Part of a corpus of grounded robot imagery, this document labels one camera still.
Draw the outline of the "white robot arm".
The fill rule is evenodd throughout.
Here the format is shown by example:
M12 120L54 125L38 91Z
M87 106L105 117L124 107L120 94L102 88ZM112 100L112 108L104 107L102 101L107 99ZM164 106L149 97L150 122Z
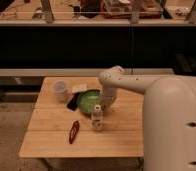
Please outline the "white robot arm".
M196 171L196 76L127 75L114 66L98 79L104 107L119 88L144 96L143 171Z

